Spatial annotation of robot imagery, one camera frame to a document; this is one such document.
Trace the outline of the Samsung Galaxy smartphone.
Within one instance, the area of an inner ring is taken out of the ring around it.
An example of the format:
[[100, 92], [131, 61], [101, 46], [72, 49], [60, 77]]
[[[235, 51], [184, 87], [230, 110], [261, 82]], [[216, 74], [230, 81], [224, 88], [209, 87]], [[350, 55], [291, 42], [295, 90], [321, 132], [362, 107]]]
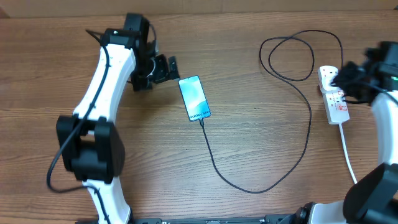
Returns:
[[197, 121], [211, 116], [211, 110], [199, 76], [178, 81], [183, 102], [190, 121]]

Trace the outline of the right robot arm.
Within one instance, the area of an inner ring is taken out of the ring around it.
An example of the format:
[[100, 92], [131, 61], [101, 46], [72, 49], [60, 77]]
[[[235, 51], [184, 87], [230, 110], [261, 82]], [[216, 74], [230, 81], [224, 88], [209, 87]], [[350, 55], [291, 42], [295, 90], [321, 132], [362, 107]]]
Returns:
[[345, 199], [308, 203], [282, 223], [397, 223], [397, 42], [365, 52], [362, 65], [348, 62], [322, 86], [341, 90], [371, 107], [377, 128], [378, 166], [355, 183]]

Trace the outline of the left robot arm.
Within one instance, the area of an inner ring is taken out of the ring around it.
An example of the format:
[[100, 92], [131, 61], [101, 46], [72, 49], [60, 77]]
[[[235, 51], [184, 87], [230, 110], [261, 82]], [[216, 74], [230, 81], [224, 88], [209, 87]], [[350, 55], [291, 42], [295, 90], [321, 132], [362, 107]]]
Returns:
[[154, 84], [180, 78], [175, 57], [159, 53], [156, 39], [148, 40], [154, 26], [141, 14], [128, 13], [121, 29], [103, 33], [89, 30], [100, 45], [100, 55], [91, 83], [71, 116], [60, 116], [56, 132], [60, 149], [47, 171], [47, 187], [58, 194], [72, 189], [57, 189], [51, 184], [58, 160], [81, 181], [98, 212], [96, 223], [134, 223], [120, 175], [125, 147], [115, 121], [124, 89], [150, 90]]

